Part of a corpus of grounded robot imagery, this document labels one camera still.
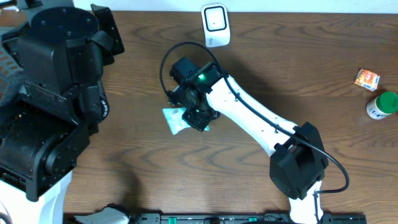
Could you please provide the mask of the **light blue wet wipes pack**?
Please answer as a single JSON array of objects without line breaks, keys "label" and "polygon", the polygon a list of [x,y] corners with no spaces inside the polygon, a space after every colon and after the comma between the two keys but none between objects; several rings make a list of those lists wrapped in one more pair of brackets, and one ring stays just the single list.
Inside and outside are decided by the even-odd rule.
[{"label": "light blue wet wipes pack", "polygon": [[[173,135],[177,134],[183,129],[191,128],[183,119],[182,115],[186,111],[186,108],[164,108],[162,110],[166,122],[170,128],[170,131]],[[204,131],[209,131],[209,125],[205,128]]]}]

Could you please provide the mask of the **small orange juice carton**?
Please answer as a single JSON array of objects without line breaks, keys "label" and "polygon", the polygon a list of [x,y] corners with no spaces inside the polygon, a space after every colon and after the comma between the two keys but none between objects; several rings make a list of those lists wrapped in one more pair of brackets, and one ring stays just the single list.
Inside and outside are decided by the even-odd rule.
[{"label": "small orange juice carton", "polygon": [[379,75],[362,68],[359,70],[355,78],[354,84],[364,87],[370,91],[375,91],[378,88],[379,81]]}]

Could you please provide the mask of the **green lid jar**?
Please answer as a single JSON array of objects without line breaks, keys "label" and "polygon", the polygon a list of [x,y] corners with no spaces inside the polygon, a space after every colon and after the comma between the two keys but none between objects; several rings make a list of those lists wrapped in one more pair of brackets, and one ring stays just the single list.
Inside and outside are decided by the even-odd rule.
[{"label": "green lid jar", "polygon": [[366,112],[372,119],[383,119],[397,112],[397,94],[388,91],[366,105]]}]

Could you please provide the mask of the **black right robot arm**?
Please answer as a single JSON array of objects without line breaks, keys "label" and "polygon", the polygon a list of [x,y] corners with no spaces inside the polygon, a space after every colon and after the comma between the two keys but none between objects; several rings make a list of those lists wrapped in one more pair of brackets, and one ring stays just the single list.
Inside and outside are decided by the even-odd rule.
[{"label": "black right robot arm", "polygon": [[186,57],[172,65],[178,86],[170,100],[186,110],[182,120],[199,131],[223,114],[247,132],[270,157],[270,178],[289,198],[290,219],[317,223],[323,210],[320,190],[328,161],[320,133],[310,123],[297,126],[248,95],[233,77],[223,78],[213,62],[197,67]]}]

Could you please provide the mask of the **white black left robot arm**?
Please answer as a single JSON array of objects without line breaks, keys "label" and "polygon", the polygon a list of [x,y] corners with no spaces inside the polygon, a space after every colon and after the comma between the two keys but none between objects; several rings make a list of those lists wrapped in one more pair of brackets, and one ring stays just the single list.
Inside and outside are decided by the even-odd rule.
[{"label": "white black left robot arm", "polygon": [[109,115],[102,77],[124,52],[112,11],[2,1],[27,20],[1,30],[1,222],[62,223],[79,155]]}]

